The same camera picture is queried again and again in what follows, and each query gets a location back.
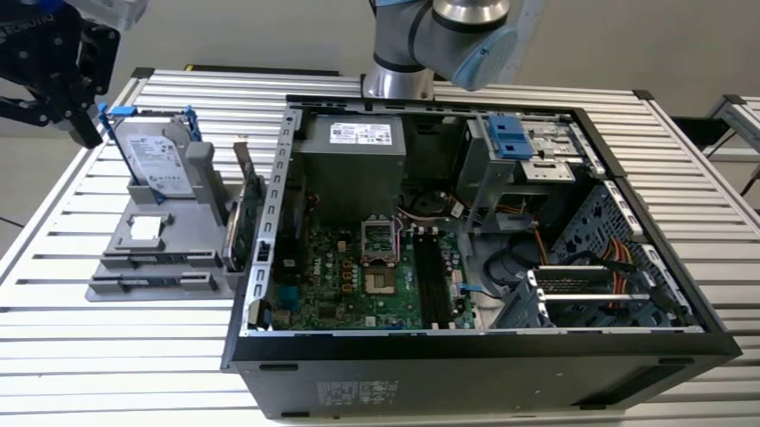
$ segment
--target aluminum extrusion table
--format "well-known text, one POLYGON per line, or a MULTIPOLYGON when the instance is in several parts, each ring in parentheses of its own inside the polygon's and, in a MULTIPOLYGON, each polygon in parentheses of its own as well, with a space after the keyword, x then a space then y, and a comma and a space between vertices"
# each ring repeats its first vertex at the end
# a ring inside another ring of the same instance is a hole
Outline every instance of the aluminum extrusion table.
MULTIPOLYGON (((439 101, 586 110, 744 355, 625 413, 340 422, 760 425, 760 219, 658 104, 632 91, 490 86, 466 93, 447 84, 435 90, 439 101)), ((235 141, 248 142, 259 173, 271 169, 287 93, 358 96, 358 79, 155 71, 135 75, 117 103, 191 104, 216 146, 215 166, 236 181, 235 141)), ((760 107, 760 99, 752 102, 760 107)), ((128 201, 125 184, 113 145, 81 151, 0 261, 0 424, 267 424, 242 379, 218 372, 231 301, 84 299, 128 201)))
POLYGON ((708 117, 721 118, 754 151, 760 152, 760 97, 724 95, 708 117))

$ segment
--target open computer tower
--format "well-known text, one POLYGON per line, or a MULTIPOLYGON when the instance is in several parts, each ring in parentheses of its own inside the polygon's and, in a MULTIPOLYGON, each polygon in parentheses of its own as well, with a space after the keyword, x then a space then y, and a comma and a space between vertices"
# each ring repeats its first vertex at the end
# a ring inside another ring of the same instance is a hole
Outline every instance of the open computer tower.
POLYGON ((738 354, 581 109, 288 97, 223 361, 267 417, 621 409, 738 354))

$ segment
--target power supply label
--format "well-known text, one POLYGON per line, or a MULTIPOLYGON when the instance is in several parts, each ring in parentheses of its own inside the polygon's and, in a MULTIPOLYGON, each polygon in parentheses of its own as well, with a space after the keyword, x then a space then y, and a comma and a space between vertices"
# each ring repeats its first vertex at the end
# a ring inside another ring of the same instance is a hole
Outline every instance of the power supply label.
POLYGON ((398 381, 320 381, 316 383, 319 405, 391 405, 399 390, 398 381))
POLYGON ((129 149, 144 184, 165 197, 192 195, 175 143, 163 136, 129 135, 129 149))
POLYGON ((330 143, 391 145, 391 125, 334 123, 330 126, 330 143))

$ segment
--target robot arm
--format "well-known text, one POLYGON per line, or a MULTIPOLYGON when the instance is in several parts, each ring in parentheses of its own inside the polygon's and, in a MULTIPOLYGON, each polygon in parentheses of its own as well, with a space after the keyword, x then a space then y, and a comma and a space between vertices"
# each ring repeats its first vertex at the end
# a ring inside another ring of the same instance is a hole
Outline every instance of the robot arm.
POLYGON ((376 0, 371 98, 430 100, 434 73, 467 91, 491 83, 517 44, 509 0, 376 0))
POLYGON ((53 123, 85 148, 100 145, 95 95, 108 92, 120 34, 143 15, 145 0, 20 0, 0 6, 0 77, 32 100, 0 97, 0 117, 53 123), (81 18, 80 10, 103 25, 81 18))

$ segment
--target motherboard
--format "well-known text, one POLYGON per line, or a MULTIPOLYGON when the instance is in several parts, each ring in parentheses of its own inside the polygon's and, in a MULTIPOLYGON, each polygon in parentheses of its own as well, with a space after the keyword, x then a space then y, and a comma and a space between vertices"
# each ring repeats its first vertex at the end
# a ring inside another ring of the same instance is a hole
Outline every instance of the motherboard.
POLYGON ((439 294, 430 302, 426 288, 421 297, 417 231, 397 230, 393 223, 383 230, 382 225, 367 221, 355 229, 310 227, 302 283, 278 292, 275 329, 422 329, 435 304, 450 320, 441 328, 473 327, 469 298, 457 292, 465 273, 455 236, 441 232, 426 237, 439 258, 439 263, 421 266, 434 269, 423 273, 439 294))

